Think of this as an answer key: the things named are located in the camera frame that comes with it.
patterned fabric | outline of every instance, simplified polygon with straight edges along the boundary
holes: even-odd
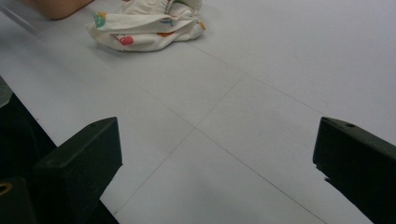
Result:
[[[206,28],[198,17],[201,4],[201,0],[133,0],[118,13],[93,13],[94,22],[86,28],[93,39],[112,49],[163,49],[202,34]]]

white cloth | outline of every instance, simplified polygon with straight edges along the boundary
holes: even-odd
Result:
[[[93,39],[112,49],[163,49],[173,41],[202,34],[205,25],[198,17],[201,4],[201,0],[132,0],[118,13],[93,13],[94,22],[86,28]]]

table surface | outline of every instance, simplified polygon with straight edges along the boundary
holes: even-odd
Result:
[[[394,0],[204,1],[207,30],[124,53],[0,0],[0,76],[59,146],[118,117],[120,223],[370,223],[312,163],[319,120],[396,144]]]

